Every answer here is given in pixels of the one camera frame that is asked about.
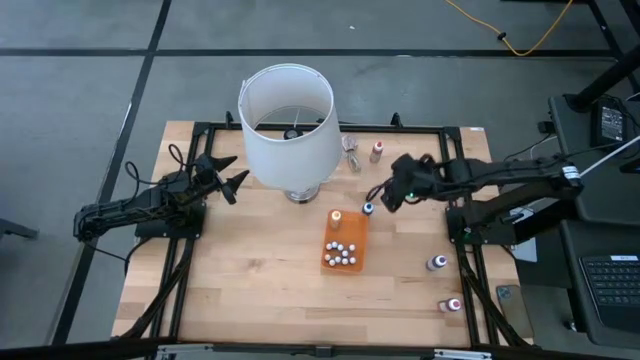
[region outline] orange pegboard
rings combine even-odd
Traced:
[[[342,220],[340,226],[337,229],[333,229],[331,226],[331,213],[334,211],[340,211],[342,213]],[[356,212],[342,211],[339,209],[333,209],[327,214],[327,227],[324,235],[324,243],[322,244],[322,257],[320,258],[321,266],[331,272],[340,272],[346,274],[359,273],[364,269],[364,256],[367,249],[367,233],[369,228],[369,217]],[[349,252],[349,257],[355,256],[355,264],[336,264],[335,266],[329,265],[329,262],[324,259],[326,254],[331,255],[332,258],[336,256],[342,257],[340,251],[337,249],[327,250],[326,246],[331,242],[338,242],[349,248],[349,245],[356,246],[356,250]]]

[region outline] small bottle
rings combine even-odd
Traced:
[[[373,214],[373,204],[372,203],[365,203],[364,205],[362,205],[362,213],[369,216],[371,214]]]
[[[369,161],[372,163],[377,163],[380,161],[380,156],[382,155],[382,141],[378,141],[373,144],[373,148],[371,149],[371,155],[369,155]]]
[[[449,300],[440,301],[438,303],[438,308],[442,312],[453,312],[460,310],[462,308],[462,304],[460,303],[460,300],[452,298]]]
[[[338,230],[340,227],[340,220],[342,220],[342,213],[340,213],[340,211],[336,210],[331,213],[331,228],[333,228],[333,230]]]
[[[445,265],[447,265],[447,258],[444,257],[444,255],[434,256],[431,260],[427,261],[427,269],[429,271],[442,269]]]

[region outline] keyboard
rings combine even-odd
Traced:
[[[640,254],[587,256],[580,264],[600,321],[612,328],[640,333]]]

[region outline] white lampshade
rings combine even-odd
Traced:
[[[264,118],[287,108],[314,110],[325,120],[313,131],[290,140],[255,131]],[[238,111],[249,168],[264,185],[305,191],[328,178],[338,165],[342,145],[333,90],[314,69],[280,64],[258,72],[243,82]]]

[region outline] lampshade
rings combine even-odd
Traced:
[[[313,131],[290,140],[255,131],[263,119],[288,108],[314,110],[325,120]],[[243,82],[238,112],[249,168],[264,185],[305,191],[328,178],[338,165],[342,147],[333,90],[314,69],[280,64],[261,70]]]

